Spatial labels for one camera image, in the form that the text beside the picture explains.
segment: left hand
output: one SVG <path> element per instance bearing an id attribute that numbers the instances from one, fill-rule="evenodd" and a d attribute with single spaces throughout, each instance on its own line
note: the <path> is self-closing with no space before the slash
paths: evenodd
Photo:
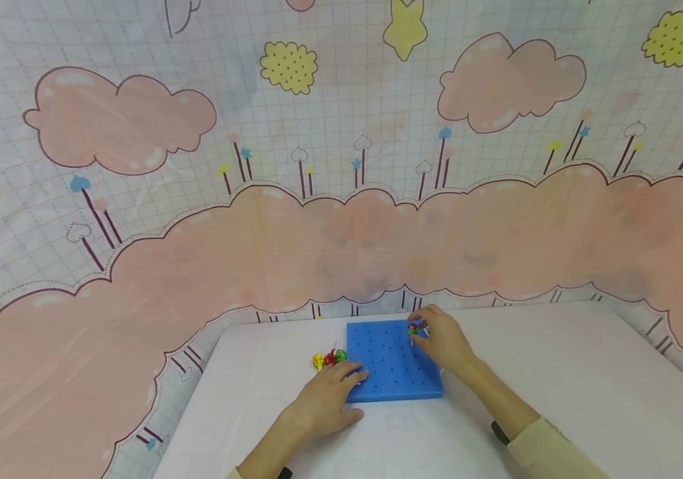
<path id="1" fill-rule="evenodd" d="M 352 373 L 360 367 L 362 363 L 344 361 L 323 368 L 281 415 L 308 438 L 337 432 L 361 420 L 361 409 L 343 409 L 352 388 L 368 377 L 367 371 Z"/>

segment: blue star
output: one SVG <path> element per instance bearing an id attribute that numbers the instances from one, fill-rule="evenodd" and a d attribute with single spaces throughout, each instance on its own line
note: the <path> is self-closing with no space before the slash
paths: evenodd
<path id="1" fill-rule="evenodd" d="M 452 137 L 453 132 L 451 131 L 451 128 L 448 128 L 447 126 L 443 128 L 443 130 L 440 130 L 439 133 L 437 133 L 437 137 L 441 140 L 445 140 L 446 138 Z"/>
<path id="2" fill-rule="evenodd" d="M 80 192 L 83 190 L 88 190 L 91 187 L 91 182 L 88 178 L 84 176 L 73 176 L 73 181 L 70 181 L 70 190 L 74 192 Z"/>

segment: beige sleeve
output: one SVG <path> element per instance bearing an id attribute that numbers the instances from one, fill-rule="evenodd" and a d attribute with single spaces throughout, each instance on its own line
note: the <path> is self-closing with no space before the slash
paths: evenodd
<path id="1" fill-rule="evenodd" d="M 232 472 L 227 474 L 226 479 L 242 479 L 237 469 L 232 468 Z"/>
<path id="2" fill-rule="evenodd" d="M 534 479 L 610 479 L 546 418 L 539 418 L 508 445 Z"/>

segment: yellow cloud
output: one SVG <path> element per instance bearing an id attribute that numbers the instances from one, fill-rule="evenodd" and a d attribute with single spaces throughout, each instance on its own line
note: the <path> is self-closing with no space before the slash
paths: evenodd
<path id="1" fill-rule="evenodd" d="M 264 56 L 259 59 L 262 66 L 262 78 L 272 85 L 280 85 L 285 91 L 294 95 L 310 94 L 310 85 L 315 82 L 318 70 L 317 54 L 307 51 L 305 45 L 294 42 L 285 44 L 267 42 L 264 45 Z"/>
<path id="2" fill-rule="evenodd" d="M 427 40 L 427 26 L 421 20 L 424 0 L 413 0 L 410 5 L 403 0 L 391 0 L 392 22 L 387 26 L 383 40 L 393 47 L 397 56 L 406 61 L 416 45 Z"/>
<path id="3" fill-rule="evenodd" d="M 656 64 L 683 66 L 683 11 L 666 12 L 658 25 L 648 32 L 642 50 L 645 57 L 652 57 Z"/>

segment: white tabletop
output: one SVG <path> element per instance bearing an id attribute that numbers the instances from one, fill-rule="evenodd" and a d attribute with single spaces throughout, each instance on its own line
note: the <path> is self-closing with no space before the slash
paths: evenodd
<path id="1" fill-rule="evenodd" d="M 452 311 L 477 354 L 613 478 L 683 478 L 683 374 L 601 303 Z M 348 321 L 249 324 L 217 344 L 156 479 L 222 478 L 345 347 Z M 359 404 L 366 417 L 302 449 L 295 478 L 524 478 L 476 397 L 443 373 L 443 399 Z"/>

